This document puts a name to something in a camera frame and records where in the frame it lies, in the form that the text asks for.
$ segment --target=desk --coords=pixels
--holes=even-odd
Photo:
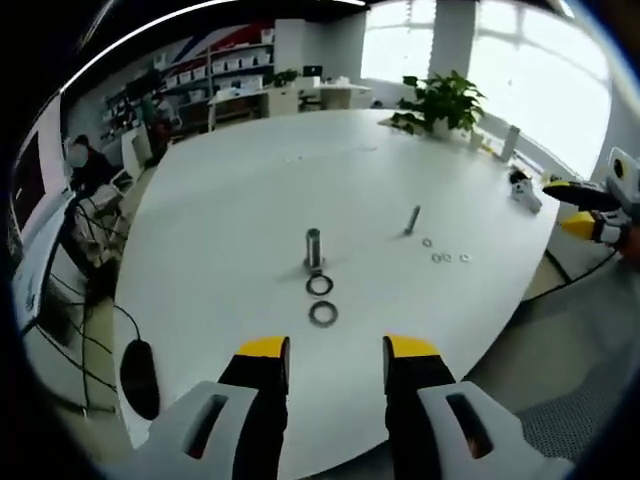
[[[291,338],[285,480],[387,438],[383,335],[433,341],[464,377],[518,306],[555,222],[558,203],[539,188],[538,215],[510,198],[506,167],[488,153],[377,124],[392,113],[269,118],[173,146],[124,251],[116,301],[152,345],[162,409],[217,380],[244,342]],[[415,232],[402,237],[418,204]],[[325,298],[339,318],[327,329],[308,318],[315,300],[302,262],[311,227],[322,232],[335,283]],[[443,252],[453,261],[434,263]],[[134,338],[119,315],[116,371]],[[119,395],[138,446],[149,422]]]
[[[291,98],[292,94],[295,95],[295,100]],[[209,131],[211,132],[215,127],[216,105],[220,103],[259,96],[264,97],[262,105],[263,117],[293,115],[298,113],[298,97],[309,94],[320,95],[323,107],[326,110],[369,108],[373,101],[371,89],[369,87],[352,84],[335,85],[329,83],[307,88],[298,88],[292,85],[284,88],[265,88],[255,92],[241,91],[240,93],[234,93],[232,96],[222,98],[219,98],[216,95],[207,103],[207,105],[209,105]]]

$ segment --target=gray carpet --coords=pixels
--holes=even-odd
[[[519,412],[527,442],[546,457],[577,462],[620,399],[630,352],[625,348],[595,366],[573,392]]]

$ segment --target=green plant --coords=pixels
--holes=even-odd
[[[391,121],[394,126],[411,134],[414,133],[414,125],[432,133],[435,121],[445,118],[450,130],[470,131],[478,118],[484,115],[480,99],[486,97],[478,91],[474,83],[455,70],[447,77],[436,74],[426,80],[404,77],[402,83],[413,87],[416,100],[410,102],[402,98],[398,107],[412,113],[396,113]],[[400,126],[400,120],[407,123]]]
[[[284,72],[278,72],[278,73],[273,73],[271,75],[266,75],[265,84],[273,85],[274,87],[280,88],[293,82],[299,76],[300,76],[300,73],[298,71],[292,68],[289,68]]]

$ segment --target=cabinet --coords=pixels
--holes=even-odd
[[[298,90],[295,88],[270,88],[266,95],[269,117],[281,117],[298,113]]]

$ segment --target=steel ring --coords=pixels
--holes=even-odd
[[[329,310],[331,310],[331,318],[329,320],[322,321],[322,320],[318,320],[318,318],[316,317],[316,310],[323,307],[326,307]],[[328,328],[334,323],[336,323],[337,319],[338,319],[338,308],[333,303],[327,302],[326,300],[317,301],[311,306],[311,309],[309,310],[309,320],[311,320],[311,323],[316,327]]]
[[[313,289],[313,282],[319,278],[322,278],[327,282],[327,289],[324,292],[318,292]],[[323,297],[331,290],[333,290],[333,280],[322,273],[314,273],[313,275],[311,275],[311,277],[309,277],[309,280],[307,280],[307,292],[309,292],[311,295],[315,295],[316,297]]]

